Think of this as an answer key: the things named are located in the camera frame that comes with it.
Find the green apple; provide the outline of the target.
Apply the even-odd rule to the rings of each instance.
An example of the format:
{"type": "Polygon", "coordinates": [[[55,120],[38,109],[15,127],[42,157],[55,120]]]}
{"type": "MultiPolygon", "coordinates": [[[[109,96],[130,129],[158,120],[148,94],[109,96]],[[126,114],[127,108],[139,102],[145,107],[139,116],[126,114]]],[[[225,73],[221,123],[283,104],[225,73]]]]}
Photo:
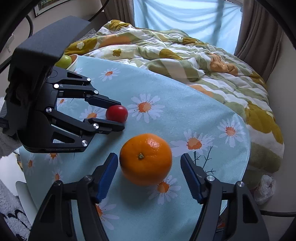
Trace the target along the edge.
{"type": "Polygon", "coordinates": [[[55,63],[55,66],[67,69],[72,64],[72,59],[68,55],[63,55],[58,62],[55,63]]]}

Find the red cherry tomato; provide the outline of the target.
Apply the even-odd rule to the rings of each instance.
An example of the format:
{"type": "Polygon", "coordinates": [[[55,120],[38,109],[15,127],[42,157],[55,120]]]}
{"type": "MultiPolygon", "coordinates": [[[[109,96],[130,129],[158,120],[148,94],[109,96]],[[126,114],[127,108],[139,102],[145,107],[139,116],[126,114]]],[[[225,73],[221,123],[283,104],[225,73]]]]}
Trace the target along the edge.
{"type": "Polygon", "coordinates": [[[113,105],[107,109],[105,116],[109,121],[125,123],[128,117],[128,110],[122,105],[113,105]]]}

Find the large orange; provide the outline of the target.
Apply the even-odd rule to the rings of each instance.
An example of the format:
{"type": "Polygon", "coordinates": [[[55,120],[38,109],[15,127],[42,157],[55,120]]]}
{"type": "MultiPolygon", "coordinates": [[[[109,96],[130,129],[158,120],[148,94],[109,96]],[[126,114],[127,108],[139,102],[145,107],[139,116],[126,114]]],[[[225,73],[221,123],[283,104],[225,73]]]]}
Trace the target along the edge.
{"type": "Polygon", "coordinates": [[[171,148],[157,135],[144,133],[129,139],[122,146],[119,162],[124,177],[133,184],[156,185],[170,172],[171,148]]]}

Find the white oval bowl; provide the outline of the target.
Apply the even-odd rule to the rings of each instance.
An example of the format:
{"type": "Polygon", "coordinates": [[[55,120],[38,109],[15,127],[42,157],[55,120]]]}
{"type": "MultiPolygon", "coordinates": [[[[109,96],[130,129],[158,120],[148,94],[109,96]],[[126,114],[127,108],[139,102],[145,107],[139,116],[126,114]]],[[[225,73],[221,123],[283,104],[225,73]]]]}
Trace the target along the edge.
{"type": "Polygon", "coordinates": [[[71,65],[67,68],[68,71],[74,72],[77,66],[78,55],[73,54],[69,56],[71,58],[71,65]]]}

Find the white plastic bag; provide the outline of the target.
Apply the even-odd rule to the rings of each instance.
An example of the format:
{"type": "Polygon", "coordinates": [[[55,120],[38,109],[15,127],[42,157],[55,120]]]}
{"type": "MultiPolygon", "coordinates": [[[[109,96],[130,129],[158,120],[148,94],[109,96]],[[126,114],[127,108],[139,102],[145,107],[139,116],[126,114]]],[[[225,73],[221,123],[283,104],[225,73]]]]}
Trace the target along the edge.
{"type": "Polygon", "coordinates": [[[265,204],[276,191],[276,181],[273,177],[262,175],[258,187],[253,193],[255,202],[258,205],[265,204]]]}

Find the grey patterned rug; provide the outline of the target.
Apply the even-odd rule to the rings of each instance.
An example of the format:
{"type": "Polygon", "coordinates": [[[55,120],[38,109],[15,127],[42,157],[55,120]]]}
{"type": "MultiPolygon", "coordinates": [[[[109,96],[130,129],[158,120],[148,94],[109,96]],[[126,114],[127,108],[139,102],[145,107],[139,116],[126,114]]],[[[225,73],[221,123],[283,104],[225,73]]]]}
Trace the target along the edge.
{"type": "Polygon", "coordinates": [[[31,224],[23,210],[21,202],[1,181],[1,215],[19,240],[28,240],[31,224]]]}

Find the daisy print blue tablecloth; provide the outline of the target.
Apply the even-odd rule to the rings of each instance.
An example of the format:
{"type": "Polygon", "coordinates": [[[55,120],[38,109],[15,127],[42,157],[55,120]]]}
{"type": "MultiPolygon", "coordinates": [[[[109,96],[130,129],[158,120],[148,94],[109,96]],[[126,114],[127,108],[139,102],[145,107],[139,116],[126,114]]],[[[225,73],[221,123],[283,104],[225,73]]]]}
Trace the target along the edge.
{"type": "Polygon", "coordinates": [[[249,132],[240,116],[215,99],[134,64],[80,56],[75,71],[99,93],[128,109],[125,129],[96,135],[82,153],[32,154],[20,148],[23,171],[36,206],[55,180],[76,182],[93,173],[130,138],[153,133],[171,148],[170,173],[159,184],[137,186],[116,171],[98,212],[110,240],[188,240],[201,205],[180,168],[188,153],[222,182],[242,179],[250,155],[249,132]]]}

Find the brown drape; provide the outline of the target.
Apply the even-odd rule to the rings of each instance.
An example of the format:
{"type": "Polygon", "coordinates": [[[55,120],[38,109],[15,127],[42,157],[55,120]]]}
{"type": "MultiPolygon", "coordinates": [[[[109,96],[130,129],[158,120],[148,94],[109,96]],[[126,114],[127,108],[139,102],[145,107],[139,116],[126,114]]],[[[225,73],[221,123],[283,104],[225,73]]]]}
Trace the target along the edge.
{"type": "Polygon", "coordinates": [[[102,0],[101,3],[107,3],[103,11],[108,21],[120,20],[135,26],[133,0],[102,0]]]}
{"type": "Polygon", "coordinates": [[[251,66],[264,81],[272,73],[278,53],[282,28],[257,1],[244,1],[242,21],[234,55],[251,66]]]}

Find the floral green white quilt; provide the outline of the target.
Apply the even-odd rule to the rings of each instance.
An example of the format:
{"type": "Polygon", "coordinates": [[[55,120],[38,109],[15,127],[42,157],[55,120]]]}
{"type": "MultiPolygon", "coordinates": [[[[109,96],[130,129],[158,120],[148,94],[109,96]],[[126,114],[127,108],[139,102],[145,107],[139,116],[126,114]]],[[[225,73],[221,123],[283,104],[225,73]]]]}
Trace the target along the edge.
{"type": "Polygon", "coordinates": [[[248,64],[225,50],[181,30],[141,29],[111,20],[93,37],[70,44],[66,55],[118,61],[182,82],[226,105],[247,125],[250,165],[274,173],[284,154],[265,81],[248,64]]]}

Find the light blue curtain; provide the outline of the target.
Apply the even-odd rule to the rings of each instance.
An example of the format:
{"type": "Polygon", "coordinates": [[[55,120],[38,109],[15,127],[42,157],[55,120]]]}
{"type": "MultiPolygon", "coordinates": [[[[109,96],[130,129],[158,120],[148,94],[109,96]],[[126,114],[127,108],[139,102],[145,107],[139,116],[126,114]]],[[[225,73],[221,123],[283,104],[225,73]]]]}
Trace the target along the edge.
{"type": "Polygon", "coordinates": [[[233,54],[242,20],[242,1],[134,1],[135,25],[179,29],[233,54]]]}

